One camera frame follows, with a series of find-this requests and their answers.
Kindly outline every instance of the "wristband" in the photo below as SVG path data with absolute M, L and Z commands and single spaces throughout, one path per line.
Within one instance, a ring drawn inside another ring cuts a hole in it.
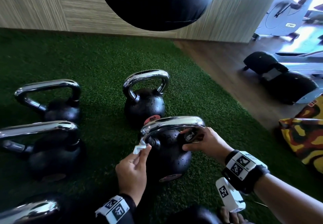
M 223 176 L 238 191 L 251 193 L 255 183 L 265 174 L 270 173 L 263 162 L 245 151 L 232 151 L 225 159 Z
M 95 211 L 95 215 L 96 217 L 105 217 L 109 224 L 134 223 L 132 213 L 135 208 L 135 202 L 130 196 L 119 194 Z

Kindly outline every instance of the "wood panel wall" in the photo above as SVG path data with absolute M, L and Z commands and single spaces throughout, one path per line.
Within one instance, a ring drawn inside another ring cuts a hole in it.
M 248 42 L 272 1 L 213 0 L 197 22 L 154 32 L 124 22 L 105 0 L 0 0 L 0 27 Z

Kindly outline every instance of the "shiny floor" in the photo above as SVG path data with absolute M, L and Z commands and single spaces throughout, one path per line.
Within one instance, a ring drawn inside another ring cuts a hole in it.
M 278 125 L 279 119 L 295 116 L 305 104 L 285 105 L 273 99 L 258 83 L 258 77 L 253 71 L 242 71 L 243 60 L 254 51 L 323 51 L 323 42 L 318 39 L 323 35 L 323 26 L 305 25 L 297 32 L 300 36 L 293 42 L 282 37 L 261 37 L 249 44 L 202 41 L 175 41 L 175 44 L 265 128 L 271 130 Z

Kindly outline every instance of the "yellow and red camouflage fabric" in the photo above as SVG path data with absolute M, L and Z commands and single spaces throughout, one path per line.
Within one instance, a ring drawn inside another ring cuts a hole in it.
M 323 174 L 323 94 L 295 118 L 279 120 L 279 125 L 297 157 Z

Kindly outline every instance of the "green carpet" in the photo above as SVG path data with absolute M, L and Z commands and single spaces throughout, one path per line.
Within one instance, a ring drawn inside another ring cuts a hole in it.
M 272 174 L 323 201 L 322 181 L 171 41 L 2 29 L 0 62 L 0 127 L 40 121 L 33 111 L 15 101 L 13 93 L 18 87 L 73 79 L 82 86 L 84 117 L 80 128 L 88 152 L 79 172 L 50 184 L 33 181 L 25 162 L 0 152 L 0 210 L 36 193 L 60 191 L 78 200 L 75 205 L 83 217 L 93 215 L 100 204 L 116 194 L 115 165 L 137 144 L 137 131 L 128 126 L 123 115 L 122 84 L 130 74 L 147 69 L 163 69 L 171 76 L 164 95 L 167 116 L 200 116 L 234 148 L 252 153 Z M 158 82 L 141 86 L 153 87 Z M 33 97 L 46 103 L 67 92 L 55 90 Z M 141 223 L 162 223 L 170 213 L 193 203 L 215 210 L 222 203 L 215 187 L 221 169 L 216 161 L 194 153 L 184 177 L 148 188 L 137 218 Z M 243 214 L 255 223 L 276 222 L 267 208 L 250 201 Z

